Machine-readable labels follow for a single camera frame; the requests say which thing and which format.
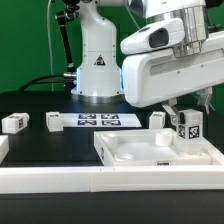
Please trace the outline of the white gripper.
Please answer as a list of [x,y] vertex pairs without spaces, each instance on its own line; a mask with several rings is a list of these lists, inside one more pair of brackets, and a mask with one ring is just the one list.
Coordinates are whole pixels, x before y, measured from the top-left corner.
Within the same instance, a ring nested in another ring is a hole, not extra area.
[[224,83],[224,39],[207,39],[201,53],[181,58],[175,58],[171,49],[129,56],[122,71],[129,104],[145,107],[164,101],[162,107],[177,125],[177,100],[170,98],[199,90],[198,105],[209,113],[211,87]]

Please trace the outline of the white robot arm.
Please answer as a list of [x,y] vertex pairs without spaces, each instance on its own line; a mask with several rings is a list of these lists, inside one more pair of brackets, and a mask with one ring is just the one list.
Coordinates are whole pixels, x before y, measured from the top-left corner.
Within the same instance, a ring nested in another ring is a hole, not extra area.
[[152,22],[116,43],[116,28],[98,6],[122,0],[81,0],[82,64],[73,96],[105,102],[123,94],[146,107],[224,83],[224,31],[209,33],[205,0],[127,0],[128,8]]

